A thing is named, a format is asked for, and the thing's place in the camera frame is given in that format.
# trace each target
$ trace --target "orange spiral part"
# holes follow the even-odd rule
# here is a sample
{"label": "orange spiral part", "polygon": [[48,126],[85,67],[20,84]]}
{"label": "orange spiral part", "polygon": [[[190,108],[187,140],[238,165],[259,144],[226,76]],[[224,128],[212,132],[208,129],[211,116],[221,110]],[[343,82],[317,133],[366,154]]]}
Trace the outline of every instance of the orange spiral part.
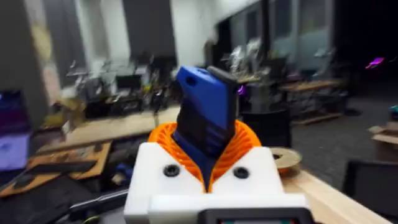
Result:
{"label": "orange spiral part", "polygon": [[217,160],[211,172],[209,192],[211,192],[211,186],[216,180],[225,174],[250,149],[256,146],[261,146],[261,142],[254,131],[243,122],[236,120],[235,135]]}
{"label": "orange spiral part", "polygon": [[172,138],[172,134],[176,128],[176,122],[161,124],[151,132],[148,142],[156,142],[162,146],[181,166],[184,166],[201,183],[204,183],[199,167]]}
{"label": "orange spiral part", "polygon": [[[201,183],[204,183],[199,167],[194,161],[177,145],[172,134],[177,128],[177,123],[165,123],[155,128],[148,142],[156,142],[164,148],[174,159],[184,166]],[[209,192],[212,184],[220,178],[235,162],[240,160],[253,147],[261,146],[260,140],[246,124],[235,121],[235,135],[217,160],[211,172]]]}

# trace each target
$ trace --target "office chair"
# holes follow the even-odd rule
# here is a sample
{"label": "office chair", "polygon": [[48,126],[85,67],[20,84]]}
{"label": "office chair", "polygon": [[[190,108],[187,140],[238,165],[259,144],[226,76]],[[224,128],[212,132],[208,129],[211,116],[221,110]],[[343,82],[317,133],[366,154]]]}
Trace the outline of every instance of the office chair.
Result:
{"label": "office chair", "polygon": [[289,110],[268,113],[241,113],[246,123],[259,137],[261,145],[292,147]]}
{"label": "office chair", "polygon": [[398,220],[398,163],[349,161],[343,192],[374,212]]}

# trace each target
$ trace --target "purple light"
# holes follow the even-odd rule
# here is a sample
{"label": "purple light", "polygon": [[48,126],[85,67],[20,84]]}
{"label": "purple light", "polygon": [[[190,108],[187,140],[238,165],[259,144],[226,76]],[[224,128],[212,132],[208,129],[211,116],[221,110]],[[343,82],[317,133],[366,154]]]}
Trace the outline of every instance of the purple light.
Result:
{"label": "purple light", "polygon": [[365,67],[365,69],[370,69],[370,68],[376,68],[378,65],[380,65],[384,61],[384,57],[378,57],[375,58],[371,63],[369,63],[368,66]]}
{"label": "purple light", "polygon": [[241,85],[241,87],[238,89],[238,94],[239,95],[244,95],[246,91],[244,91],[244,85]]}

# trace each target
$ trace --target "laptop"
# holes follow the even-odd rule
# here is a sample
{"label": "laptop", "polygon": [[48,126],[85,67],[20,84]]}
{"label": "laptop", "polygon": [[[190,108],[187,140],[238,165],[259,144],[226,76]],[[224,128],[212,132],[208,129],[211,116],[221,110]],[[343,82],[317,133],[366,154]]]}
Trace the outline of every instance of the laptop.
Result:
{"label": "laptop", "polygon": [[27,163],[30,122],[19,90],[0,90],[0,171]]}

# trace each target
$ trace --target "robotic arm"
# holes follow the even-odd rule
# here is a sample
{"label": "robotic arm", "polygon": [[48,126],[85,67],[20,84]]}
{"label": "robotic arm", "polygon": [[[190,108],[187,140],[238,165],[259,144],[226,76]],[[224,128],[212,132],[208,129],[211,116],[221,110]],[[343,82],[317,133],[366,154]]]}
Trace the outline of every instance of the robotic arm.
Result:
{"label": "robotic arm", "polygon": [[305,197],[284,193],[270,150],[235,120],[235,78],[182,67],[177,80],[180,114],[139,148],[126,223],[314,223]]}

